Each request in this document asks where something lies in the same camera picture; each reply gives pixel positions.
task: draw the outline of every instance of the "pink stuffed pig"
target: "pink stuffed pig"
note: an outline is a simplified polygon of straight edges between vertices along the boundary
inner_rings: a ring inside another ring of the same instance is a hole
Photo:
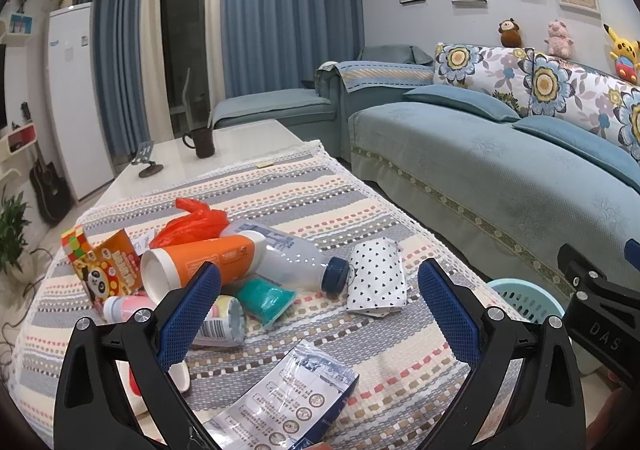
[[[569,31],[564,22],[554,20],[549,24],[549,39],[545,40],[545,43],[549,44],[548,53],[551,56],[571,59],[571,46],[574,41],[569,38]]]

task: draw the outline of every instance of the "barcode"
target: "barcode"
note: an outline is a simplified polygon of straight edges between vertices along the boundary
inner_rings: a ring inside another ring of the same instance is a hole
[[[205,320],[198,334],[206,338],[219,338],[220,340],[226,338],[225,326],[222,320],[218,319]]]

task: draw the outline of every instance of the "blue curtain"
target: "blue curtain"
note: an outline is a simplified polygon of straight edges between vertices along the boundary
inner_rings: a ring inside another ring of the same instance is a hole
[[[113,157],[149,141],[140,67],[140,0],[93,2],[95,91]]]
[[[301,86],[363,44],[362,0],[222,0],[227,97]]]

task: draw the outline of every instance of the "potted plant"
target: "potted plant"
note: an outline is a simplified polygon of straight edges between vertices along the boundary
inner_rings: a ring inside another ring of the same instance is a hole
[[[5,190],[6,187],[0,197],[0,271],[20,282],[30,282],[34,276],[33,259],[24,250],[24,227],[31,224],[24,218],[27,203],[22,200],[22,192],[6,197]]]

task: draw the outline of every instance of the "person's finger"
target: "person's finger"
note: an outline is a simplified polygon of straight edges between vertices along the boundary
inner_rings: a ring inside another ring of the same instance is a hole
[[[591,448],[596,446],[596,444],[599,443],[607,434],[607,430],[610,426],[611,411],[613,410],[613,406],[616,404],[620,394],[622,394],[621,388],[615,390],[605,402],[602,410],[598,413],[598,417],[596,417],[596,419],[594,419],[587,427],[587,450],[591,450]]]
[[[609,370],[609,372],[607,372],[607,377],[609,378],[610,382],[622,384],[622,380],[620,380],[620,378],[616,376],[612,370]]]

